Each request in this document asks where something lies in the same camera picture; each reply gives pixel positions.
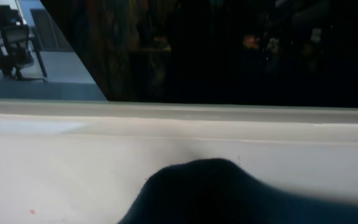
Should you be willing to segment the teal blue t-shirt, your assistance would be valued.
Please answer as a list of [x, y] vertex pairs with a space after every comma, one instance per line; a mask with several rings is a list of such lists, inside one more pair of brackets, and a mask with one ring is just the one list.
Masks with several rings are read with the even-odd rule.
[[358, 206], [290, 194], [226, 159], [164, 167], [121, 223], [358, 223]]

